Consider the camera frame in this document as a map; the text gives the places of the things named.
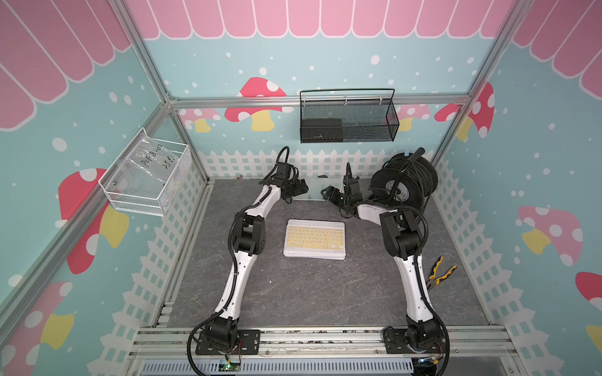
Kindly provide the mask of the yellow key keyboard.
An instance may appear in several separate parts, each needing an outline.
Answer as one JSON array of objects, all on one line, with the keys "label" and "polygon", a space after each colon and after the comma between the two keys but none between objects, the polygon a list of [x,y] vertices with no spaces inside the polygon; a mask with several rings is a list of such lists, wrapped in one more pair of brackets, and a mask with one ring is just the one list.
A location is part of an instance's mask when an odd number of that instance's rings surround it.
[{"label": "yellow key keyboard", "polygon": [[343,222],[290,219],[283,254],[289,258],[345,260]]}]

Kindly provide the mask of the green key keyboard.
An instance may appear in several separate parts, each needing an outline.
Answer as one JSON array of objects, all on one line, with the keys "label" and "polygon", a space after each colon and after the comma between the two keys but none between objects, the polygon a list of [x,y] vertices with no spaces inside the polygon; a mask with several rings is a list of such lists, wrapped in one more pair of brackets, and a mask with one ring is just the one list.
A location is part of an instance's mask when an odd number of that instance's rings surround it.
[{"label": "green key keyboard", "polygon": [[322,201],[323,197],[321,191],[326,189],[328,186],[334,186],[336,189],[340,189],[342,186],[342,178],[328,177],[320,178],[318,176],[308,176],[304,178],[308,186],[308,192],[299,196],[293,197],[295,201]]}]

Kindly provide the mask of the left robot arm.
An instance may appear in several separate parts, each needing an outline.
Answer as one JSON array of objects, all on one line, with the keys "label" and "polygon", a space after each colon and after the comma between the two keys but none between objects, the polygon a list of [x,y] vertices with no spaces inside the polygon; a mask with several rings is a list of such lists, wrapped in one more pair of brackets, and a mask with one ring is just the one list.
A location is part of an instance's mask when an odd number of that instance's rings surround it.
[{"label": "left robot arm", "polygon": [[260,181],[262,190],[255,201],[237,212],[227,235],[227,250],[232,260],[224,293],[213,315],[196,325],[187,340],[187,355],[193,344],[205,343],[210,349],[229,354],[239,346],[238,323],[241,303],[252,267],[265,249],[266,217],[280,200],[288,203],[305,194],[308,187],[298,169],[288,162],[277,162]]}]

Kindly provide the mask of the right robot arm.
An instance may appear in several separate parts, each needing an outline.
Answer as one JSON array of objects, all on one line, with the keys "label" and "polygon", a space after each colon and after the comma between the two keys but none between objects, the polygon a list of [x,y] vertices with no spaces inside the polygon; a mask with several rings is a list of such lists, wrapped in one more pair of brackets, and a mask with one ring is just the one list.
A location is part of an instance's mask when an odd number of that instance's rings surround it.
[{"label": "right robot arm", "polygon": [[327,187],[322,198],[333,203],[345,218],[358,218],[380,226],[384,247],[401,274],[406,297],[407,329],[404,343],[414,353],[425,353],[434,347],[441,355],[438,362],[449,356],[448,331],[436,313],[429,297],[423,272],[423,249],[429,237],[429,225],[424,216],[424,202],[432,192],[415,175],[418,167],[426,172],[430,183],[431,168],[418,161],[408,160],[398,169],[380,169],[372,177],[372,197],[363,198],[359,178],[346,164],[343,188]]}]

